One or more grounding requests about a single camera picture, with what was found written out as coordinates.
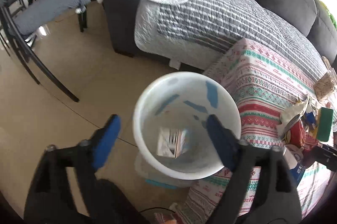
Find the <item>cable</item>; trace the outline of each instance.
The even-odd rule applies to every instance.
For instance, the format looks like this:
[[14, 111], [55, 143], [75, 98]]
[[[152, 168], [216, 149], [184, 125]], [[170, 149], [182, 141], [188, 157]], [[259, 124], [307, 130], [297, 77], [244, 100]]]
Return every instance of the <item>cable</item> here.
[[167, 211], [170, 211], [170, 212], [172, 212], [172, 213], [175, 213], [175, 211], [172, 211], [172, 210], [170, 210], [170, 209], [166, 209], [166, 208], [163, 208], [163, 207], [153, 207], [153, 208], [148, 208], [148, 209], [145, 209], [145, 210], [140, 211], [139, 213], [143, 213], [143, 212], [146, 212], [146, 211], [152, 210], [152, 209], [163, 209], [163, 210], [167, 210]]

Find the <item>screw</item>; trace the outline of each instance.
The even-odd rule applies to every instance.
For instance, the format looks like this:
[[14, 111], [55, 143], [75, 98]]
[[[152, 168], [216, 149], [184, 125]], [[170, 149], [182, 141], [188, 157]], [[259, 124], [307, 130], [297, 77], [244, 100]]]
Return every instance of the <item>screw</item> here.
[[54, 144], [50, 144], [45, 148], [47, 152], [55, 151], [56, 149], [57, 147]]
[[81, 147], [85, 147], [85, 146], [88, 146], [90, 144], [90, 140], [87, 140], [87, 139], [83, 139], [80, 141], [80, 146]]

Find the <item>red package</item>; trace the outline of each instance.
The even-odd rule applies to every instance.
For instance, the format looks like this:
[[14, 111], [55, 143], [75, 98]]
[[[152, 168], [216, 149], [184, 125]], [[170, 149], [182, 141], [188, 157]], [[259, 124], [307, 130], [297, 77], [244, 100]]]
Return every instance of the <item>red package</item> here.
[[284, 141], [286, 144], [292, 144], [298, 148], [301, 148], [304, 145], [304, 136], [305, 136], [304, 126], [302, 120], [299, 120], [285, 134]]

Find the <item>table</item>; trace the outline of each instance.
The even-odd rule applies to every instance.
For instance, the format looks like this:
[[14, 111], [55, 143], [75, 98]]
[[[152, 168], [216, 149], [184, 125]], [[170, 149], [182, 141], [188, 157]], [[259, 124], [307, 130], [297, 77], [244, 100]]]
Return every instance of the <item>table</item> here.
[[[322, 71], [326, 71], [323, 62], [321, 66]], [[294, 104], [298, 97], [305, 99], [310, 95], [315, 98], [314, 82], [303, 71], [272, 49], [248, 39], [238, 41], [205, 71], [205, 75], [231, 94], [240, 112], [241, 138], [260, 148], [282, 145], [277, 137], [276, 125], [280, 124], [279, 116], [283, 109]], [[331, 103], [333, 107], [337, 105], [336, 99], [332, 99]], [[330, 137], [329, 144], [333, 145], [333, 137]], [[259, 174], [260, 167], [255, 167], [239, 215], [250, 210]], [[330, 174], [331, 171], [317, 162], [305, 171], [297, 187], [302, 217], [323, 195]], [[230, 177], [231, 172], [225, 167], [210, 177], [198, 180], [190, 188], [185, 204], [173, 215], [178, 224], [204, 224], [218, 204]], [[157, 215], [159, 223], [170, 218]]]

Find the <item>green sponge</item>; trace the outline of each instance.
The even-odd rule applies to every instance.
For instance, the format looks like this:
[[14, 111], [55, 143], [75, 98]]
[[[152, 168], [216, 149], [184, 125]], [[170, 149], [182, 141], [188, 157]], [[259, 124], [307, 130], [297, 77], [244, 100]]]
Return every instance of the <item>green sponge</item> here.
[[334, 114], [333, 109], [324, 107], [319, 109], [317, 119], [318, 127], [316, 128], [317, 130], [316, 139], [318, 139], [319, 141], [323, 142], [329, 141], [333, 114]]

